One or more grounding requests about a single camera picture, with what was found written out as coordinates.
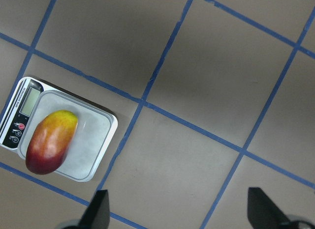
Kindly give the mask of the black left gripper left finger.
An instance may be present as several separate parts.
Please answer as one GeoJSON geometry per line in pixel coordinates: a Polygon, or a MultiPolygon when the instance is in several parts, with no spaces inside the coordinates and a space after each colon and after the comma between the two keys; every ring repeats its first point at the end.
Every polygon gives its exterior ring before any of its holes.
{"type": "Polygon", "coordinates": [[[84,212],[78,227],[80,229],[107,229],[110,222],[110,207],[108,190],[95,193],[84,212]]]}

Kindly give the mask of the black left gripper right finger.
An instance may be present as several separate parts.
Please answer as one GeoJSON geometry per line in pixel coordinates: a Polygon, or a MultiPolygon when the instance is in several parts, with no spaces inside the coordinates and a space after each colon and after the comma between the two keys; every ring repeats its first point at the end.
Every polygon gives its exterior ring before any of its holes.
{"type": "Polygon", "coordinates": [[[253,229],[295,228],[295,223],[258,187],[248,189],[247,218],[253,229]]]}

